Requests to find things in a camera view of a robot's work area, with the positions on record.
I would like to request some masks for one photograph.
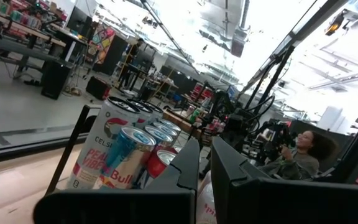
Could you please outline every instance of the concrete floor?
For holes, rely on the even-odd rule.
[[[20,55],[11,53],[12,58],[21,58]],[[42,65],[42,61],[30,59],[32,63]],[[34,77],[39,80],[41,73],[28,69],[19,80],[13,80],[15,65],[0,62],[0,147],[25,144],[32,141],[47,140],[62,136],[69,136],[74,128],[76,120],[85,104],[100,105],[102,102],[95,99],[85,91],[87,80],[74,76],[69,85],[78,86],[83,93],[81,96],[60,95],[58,100],[52,100],[40,94],[41,87],[29,86],[23,80]],[[80,70],[80,77],[86,72]],[[106,81],[110,77],[91,73]],[[138,80],[135,88],[140,88],[142,80]],[[125,98],[117,90],[113,89],[110,95]],[[98,110],[91,110],[89,115],[98,114]]]

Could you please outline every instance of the floor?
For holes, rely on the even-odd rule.
[[[15,53],[10,53],[9,56],[21,58]],[[42,65],[40,60],[31,58],[30,61]],[[93,104],[102,103],[85,91],[88,81],[79,78],[86,73],[84,70],[80,70],[80,75],[75,75],[70,80],[71,86],[77,86],[81,90],[81,96],[64,94],[60,95],[58,100],[51,100],[40,94],[41,87],[23,83],[23,80],[30,80],[31,77],[38,80],[41,77],[40,72],[28,69],[21,79],[13,80],[11,77],[16,68],[15,65],[0,62],[0,147],[69,136],[82,107],[91,104],[91,100]],[[91,75],[109,80],[109,77],[103,74]],[[142,80],[138,80],[135,88],[140,88],[141,83]],[[110,95],[123,98],[115,89]]]
[[[63,189],[80,150],[81,145],[77,145],[70,155],[58,183],[59,189]],[[0,162],[0,223],[33,223],[34,206],[45,195],[62,152],[63,149],[57,149]],[[206,163],[207,153],[207,148],[201,151],[200,168]]]

